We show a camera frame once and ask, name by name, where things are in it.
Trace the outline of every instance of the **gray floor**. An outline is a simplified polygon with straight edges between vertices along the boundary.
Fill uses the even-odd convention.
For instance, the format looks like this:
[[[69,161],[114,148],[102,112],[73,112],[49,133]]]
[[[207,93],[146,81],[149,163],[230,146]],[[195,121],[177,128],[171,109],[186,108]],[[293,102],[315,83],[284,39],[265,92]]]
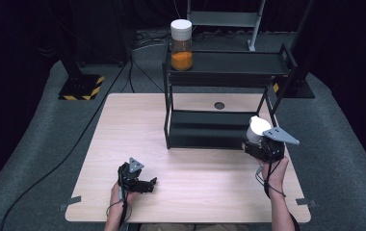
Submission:
[[[248,37],[239,34],[236,38],[206,38],[194,42],[194,48],[246,50]],[[261,35],[256,47],[260,51],[274,51],[282,42],[290,45],[293,37]],[[139,67],[160,87],[163,86],[161,50],[161,46],[153,45],[133,52]],[[66,221],[65,212],[58,211],[58,206],[71,197],[99,119],[101,102],[108,92],[121,92],[129,66],[123,70],[114,65],[83,68],[84,73],[106,77],[92,101],[58,100],[67,76],[61,63],[52,68],[34,119],[0,173],[0,222],[24,191],[65,161],[17,202],[4,230],[103,229],[103,223]],[[301,141],[300,145],[288,145],[288,148],[305,196],[319,204],[311,210],[312,220],[302,224],[301,229],[366,230],[366,152],[329,89],[313,75],[308,75],[307,81],[316,97],[284,99],[276,114],[281,127]],[[136,65],[132,70],[132,84],[136,92],[161,92]],[[131,92],[129,85],[123,92]],[[270,230],[271,225],[251,224],[249,228]]]

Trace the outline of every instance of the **glass jar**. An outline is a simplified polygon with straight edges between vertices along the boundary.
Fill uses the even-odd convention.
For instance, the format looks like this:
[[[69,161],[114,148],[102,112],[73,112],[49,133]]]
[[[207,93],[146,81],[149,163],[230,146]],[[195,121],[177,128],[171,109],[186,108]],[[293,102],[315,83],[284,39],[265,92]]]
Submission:
[[[193,65],[192,22],[185,19],[174,20],[171,31],[171,66],[176,70],[188,70]]]

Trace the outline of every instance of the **white jar lid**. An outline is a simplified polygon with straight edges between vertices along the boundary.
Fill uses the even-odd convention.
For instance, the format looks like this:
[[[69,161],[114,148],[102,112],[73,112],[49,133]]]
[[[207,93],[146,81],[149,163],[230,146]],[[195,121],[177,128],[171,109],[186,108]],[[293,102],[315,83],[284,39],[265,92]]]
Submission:
[[[258,117],[257,115],[253,116],[251,118],[252,123],[249,125],[252,132],[255,133],[255,135],[263,136],[263,132],[271,129],[271,124],[263,119]]]
[[[177,19],[170,24],[171,37],[175,40],[188,40],[192,37],[192,22]]]

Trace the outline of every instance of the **wooden table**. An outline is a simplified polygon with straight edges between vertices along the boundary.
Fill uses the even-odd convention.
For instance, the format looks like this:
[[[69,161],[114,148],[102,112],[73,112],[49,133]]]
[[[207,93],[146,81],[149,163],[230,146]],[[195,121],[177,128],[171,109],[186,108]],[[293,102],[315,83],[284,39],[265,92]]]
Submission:
[[[69,221],[105,221],[118,167],[130,157],[145,167],[140,180],[158,177],[153,193],[132,204],[129,222],[250,223],[271,222],[271,204],[254,175],[257,162],[242,150],[167,149],[163,94],[110,94],[69,205]],[[175,94],[176,109],[242,111],[256,107],[260,94]],[[260,116],[270,121],[266,105]],[[284,180],[289,210],[298,222],[310,221],[301,186],[290,161]]]

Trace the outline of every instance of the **human arm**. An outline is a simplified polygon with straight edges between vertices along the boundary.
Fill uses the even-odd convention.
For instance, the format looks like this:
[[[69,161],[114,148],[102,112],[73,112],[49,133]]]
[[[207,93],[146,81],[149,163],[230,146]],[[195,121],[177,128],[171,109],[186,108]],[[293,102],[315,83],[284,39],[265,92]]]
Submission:
[[[260,165],[264,165],[262,175],[264,180],[266,180],[268,177],[269,164],[263,164],[260,160],[257,161]],[[281,194],[283,193],[283,180],[288,163],[289,159],[287,157],[284,157],[281,161],[273,163],[272,169],[274,171],[272,171],[268,182],[270,185],[268,188],[268,194],[271,199],[273,231],[295,230],[295,225],[292,221],[291,214],[289,213],[284,195]]]
[[[132,203],[138,192],[130,192],[127,196],[127,203]],[[111,189],[110,208],[104,231],[118,231],[120,218],[123,211],[123,201],[119,200],[119,184],[116,182]]]

